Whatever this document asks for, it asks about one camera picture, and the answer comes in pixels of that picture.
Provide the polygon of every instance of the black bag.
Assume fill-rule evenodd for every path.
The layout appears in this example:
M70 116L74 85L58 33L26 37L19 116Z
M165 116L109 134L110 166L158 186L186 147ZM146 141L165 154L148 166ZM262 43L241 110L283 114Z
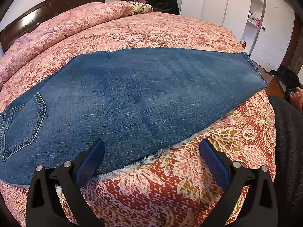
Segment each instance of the black bag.
M180 15L177 0L148 0L147 3L153 6L154 11Z

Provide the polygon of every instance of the red paisley bedspread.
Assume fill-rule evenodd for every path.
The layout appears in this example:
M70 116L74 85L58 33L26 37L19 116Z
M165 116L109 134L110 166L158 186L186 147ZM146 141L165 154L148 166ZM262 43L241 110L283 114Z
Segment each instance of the red paisley bedspread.
M128 16L83 30L37 55L3 85L0 109L76 55L134 47L243 51L232 33L220 26L156 12ZM262 90L179 148L118 176L94 178L81 193L106 226L199 226L223 193L199 155L203 138L244 166L266 165L274 178L274 112ZM229 221L239 213L246 191ZM28 187L0 181L0 193L25 226ZM59 196L68 219L75 222L64 195Z

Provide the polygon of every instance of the person's hand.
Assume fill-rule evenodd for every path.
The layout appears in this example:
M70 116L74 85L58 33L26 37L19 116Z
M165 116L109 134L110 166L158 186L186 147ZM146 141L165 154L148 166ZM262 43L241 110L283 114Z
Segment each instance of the person's hand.
M296 90L295 94L289 95L289 101L300 113L303 114L303 89L297 87Z

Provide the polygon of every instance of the rivet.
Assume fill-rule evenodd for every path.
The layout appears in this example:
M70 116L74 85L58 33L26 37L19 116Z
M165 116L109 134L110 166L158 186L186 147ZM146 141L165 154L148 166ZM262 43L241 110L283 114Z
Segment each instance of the rivet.
M240 162L237 162L237 161L233 162L232 165L234 166L234 168L240 168L241 167Z
M72 162L70 162L69 160L63 163L64 167L70 167L72 165Z
M267 172L268 168L266 166L261 166L261 170L264 171L264 172Z
M42 169L43 169L43 166L42 166L42 165L39 165L39 166L36 167L36 170L37 170L37 171L41 171Z

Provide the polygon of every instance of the blue gripper pad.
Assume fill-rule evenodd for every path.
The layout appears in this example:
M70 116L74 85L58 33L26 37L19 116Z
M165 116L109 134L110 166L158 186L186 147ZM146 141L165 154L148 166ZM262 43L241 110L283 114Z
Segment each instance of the blue gripper pad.
M218 186L223 189L228 189L229 187L229 172L219 157L216 155L214 151L215 148L209 144L207 139L203 139L200 142L199 150L200 155L204 159L207 164L209 170L211 171L213 177L216 180Z
M87 185L94 171L103 160L104 152L104 142L99 140L76 171L75 186L78 189Z

